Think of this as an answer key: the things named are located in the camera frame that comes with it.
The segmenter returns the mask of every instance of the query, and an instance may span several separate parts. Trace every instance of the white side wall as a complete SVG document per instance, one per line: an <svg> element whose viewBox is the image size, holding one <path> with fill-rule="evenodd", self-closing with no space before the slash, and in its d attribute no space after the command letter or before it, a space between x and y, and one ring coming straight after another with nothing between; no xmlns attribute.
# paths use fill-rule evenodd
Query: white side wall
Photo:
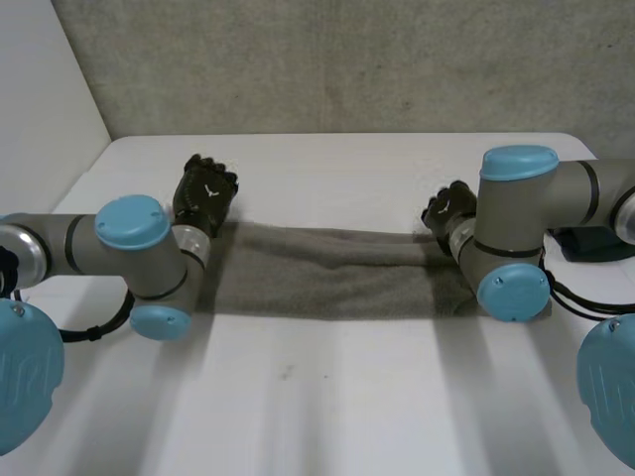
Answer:
<svg viewBox="0 0 635 476"><path fill-rule="evenodd" d="M109 143L51 2L0 1L0 214L51 210Z"/></svg>

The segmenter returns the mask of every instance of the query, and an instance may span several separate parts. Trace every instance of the blue cover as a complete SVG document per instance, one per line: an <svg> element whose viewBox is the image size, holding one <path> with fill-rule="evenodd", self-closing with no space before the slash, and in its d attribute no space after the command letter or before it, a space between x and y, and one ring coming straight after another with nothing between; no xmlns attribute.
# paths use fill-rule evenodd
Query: blue cover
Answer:
<svg viewBox="0 0 635 476"><path fill-rule="evenodd" d="M492 317L525 322L545 308L549 294L549 281L543 270L527 263L514 263L485 276L476 297Z"/></svg>
<svg viewBox="0 0 635 476"><path fill-rule="evenodd" d="M166 305L139 305L130 313L130 324L137 333L154 340L177 340L190 330L191 318Z"/></svg>
<svg viewBox="0 0 635 476"><path fill-rule="evenodd" d="M170 233L170 219L161 203L147 195L128 195L111 201L95 216L95 233L117 250L152 248Z"/></svg>
<svg viewBox="0 0 635 476"><path fill-rule="evenodd" d="M598 436L635 469L635 314L600 322L586 335L577 389Z"/></svg>
<svg viewBox="0 0 635 476"><path fill-rule="evenodd" d="M530 179L552 171L559 162L549 147L497 147L485 153L480 176L493 181Z"/></svg>
<svg viewBox="0 0 635 476"><path fill-rule="evenodd" d="M32 305L0 299L0 455L38 429L63 374L56 325Z"/></svg>

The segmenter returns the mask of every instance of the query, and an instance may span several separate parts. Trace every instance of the gray towel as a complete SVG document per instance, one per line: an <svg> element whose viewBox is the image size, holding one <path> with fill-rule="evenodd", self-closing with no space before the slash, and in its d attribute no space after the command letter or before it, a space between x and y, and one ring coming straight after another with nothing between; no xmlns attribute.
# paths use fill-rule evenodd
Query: gray towel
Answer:
<svg viewBox="0 0 635 476"><path fill-rule="evenodd" d="M201 311L326 320L481 315L429 235L226 223Z"/></svg>

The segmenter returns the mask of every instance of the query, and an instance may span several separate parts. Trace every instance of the white tabletop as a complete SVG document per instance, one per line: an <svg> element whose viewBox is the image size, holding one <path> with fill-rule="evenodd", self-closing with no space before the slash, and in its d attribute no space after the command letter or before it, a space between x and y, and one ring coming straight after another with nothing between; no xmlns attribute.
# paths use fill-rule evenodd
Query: white tabletop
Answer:
<svg viewBox="0 0 635 476"><path fill-rule="evenodd" d="M410 233L432 194L454 179L476 189L483 153L505 144L593 159L562 134L128 138L58 212L96 212L126 193L169 201L200 152L239 174L231 219ZM548 267L578 293L635 296L632 260L572 265L548 245ZM123 291L116 278L57 278L30 300L59 326L84 329L107 320ZM557 309L531 324L431 312L383 322L199 316L178 343L127 326L70 344L49 418L0 460L0 474L632 474L577 396L575 354L592 323Z"/></svg>

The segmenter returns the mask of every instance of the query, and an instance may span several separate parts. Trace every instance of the concrete wall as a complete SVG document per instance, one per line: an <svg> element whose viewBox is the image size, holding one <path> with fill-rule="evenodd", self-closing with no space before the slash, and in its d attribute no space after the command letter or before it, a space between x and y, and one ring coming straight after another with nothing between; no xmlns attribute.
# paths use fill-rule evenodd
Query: concrete wall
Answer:
<svg viewBox="0 0 635 476"><path fill-rule="evenodd" d="M561 131L635 156L633 0L54 0L113 138Z"/></svg>

